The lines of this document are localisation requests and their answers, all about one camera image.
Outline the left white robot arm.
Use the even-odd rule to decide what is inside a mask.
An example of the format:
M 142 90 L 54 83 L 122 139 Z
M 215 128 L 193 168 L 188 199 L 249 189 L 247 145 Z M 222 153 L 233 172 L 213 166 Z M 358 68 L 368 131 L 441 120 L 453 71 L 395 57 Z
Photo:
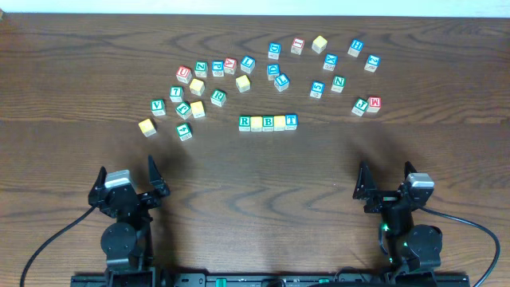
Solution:
M 170 189 L 152 156 L 148 157 L 149 183 L 153 189 L 138 194 L 130 171 L 107 173 L 101 168 L 88 194 L 88 204 L 116 220 L 102 234 L 106 255 L 107 286 L 168 286 L 166 271 L 154 265 L 149 210 L 162 205 Z

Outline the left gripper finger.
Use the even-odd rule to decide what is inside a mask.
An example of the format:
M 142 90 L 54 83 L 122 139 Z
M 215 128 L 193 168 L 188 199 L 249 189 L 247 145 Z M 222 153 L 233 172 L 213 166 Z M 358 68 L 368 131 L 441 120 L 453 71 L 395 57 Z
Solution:
M 88 193 L 89 198 L 97 198 L 103 192 L 107 174 L 106 168 L 101 167 L 98 176 L 96 177 L 96 181 Z
M 170 195 L 171 191 L 161 176 L 159 169 L 156 166 L 156 163 L 151 155 L 147 157 L 148 160 L 148 174 L 149 174 L 149 182 L 153 186 L 153 190 L 151 193 L 159 198 L 164 198 Z

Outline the blue T block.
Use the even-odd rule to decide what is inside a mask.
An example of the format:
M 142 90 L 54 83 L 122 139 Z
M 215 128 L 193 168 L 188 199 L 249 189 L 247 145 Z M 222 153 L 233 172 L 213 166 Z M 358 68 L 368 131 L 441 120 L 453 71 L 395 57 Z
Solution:
M 287 114 L 285 116 L 285 130 L 296 130 L 298 127 L 298 116 L 297 114 Z

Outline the yellow O block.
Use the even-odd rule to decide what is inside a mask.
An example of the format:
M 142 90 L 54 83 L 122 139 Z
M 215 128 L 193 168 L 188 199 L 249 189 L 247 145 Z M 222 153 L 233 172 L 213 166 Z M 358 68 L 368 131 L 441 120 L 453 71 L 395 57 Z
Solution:
M 273 117 L 274 131 L 284 131 L 286 129 L 285 115 L 278 115 Z
M 250 117 L 250 131 L 251 132 L 261 132 L 263 127 L 263 117 L 262 116 L 251 116 Z

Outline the green B block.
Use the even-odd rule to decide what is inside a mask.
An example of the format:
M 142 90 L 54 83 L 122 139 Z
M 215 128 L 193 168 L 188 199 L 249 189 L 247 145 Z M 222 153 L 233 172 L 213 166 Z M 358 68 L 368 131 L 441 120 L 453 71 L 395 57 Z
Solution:
M 273 132 L 274 131 L 274 116 L 263 116 L 262 117 L 262 131 Z

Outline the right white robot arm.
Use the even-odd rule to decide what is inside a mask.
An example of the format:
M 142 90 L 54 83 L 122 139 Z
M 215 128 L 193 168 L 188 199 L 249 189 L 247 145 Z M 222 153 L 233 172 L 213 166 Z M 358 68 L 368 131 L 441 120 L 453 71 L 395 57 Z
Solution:
M 379 246 L 389 256 L 390 267 L 381 280 L 388 285 L 410 284 L 412 274 L 432 273 L 441 265 L 442 232 L 436 226 L 416 225 L 412 213 L 425 206 L 434 192 L 434 181 L 418 172 L 411 162 L 404 165 L 404 180 L 393 191 L 377 188 L 365 162 L 359 173 L 353 199 L 363 200 L 367 214 L 380 214 Z

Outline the green R block placed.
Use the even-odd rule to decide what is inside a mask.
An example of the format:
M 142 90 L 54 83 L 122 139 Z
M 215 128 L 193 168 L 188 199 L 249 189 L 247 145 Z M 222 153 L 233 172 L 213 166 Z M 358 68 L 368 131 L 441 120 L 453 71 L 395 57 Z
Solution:
M 251 131 L 251 117 L 250 116 L 239 116 L 238 130 L 240 132 L 250 132 Z

